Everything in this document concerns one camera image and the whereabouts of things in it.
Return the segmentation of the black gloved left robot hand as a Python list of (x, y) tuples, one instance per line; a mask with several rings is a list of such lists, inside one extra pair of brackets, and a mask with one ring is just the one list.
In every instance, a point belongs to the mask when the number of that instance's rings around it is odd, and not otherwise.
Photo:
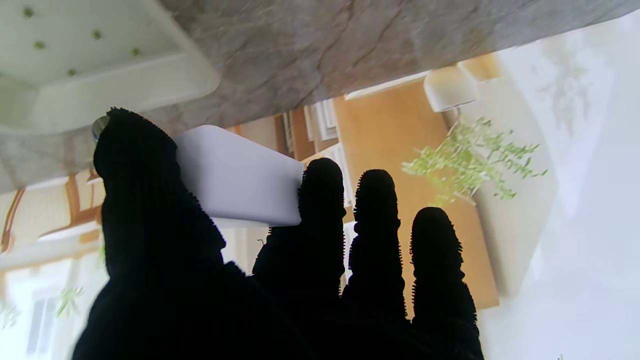
[(106, 116), (93, 162), (109, 279), (73, 360), (482, 360), (462, 244), (439, 207), (413, 220), (407, 319), (387, 171), (359, 179), (343, 291), (343, 176), (327, 158), (304, 171), (301, 223), (271, 228), (248, 276), (224, 262), (226, 242), (183, 183), (173, 139), (130, 110)]

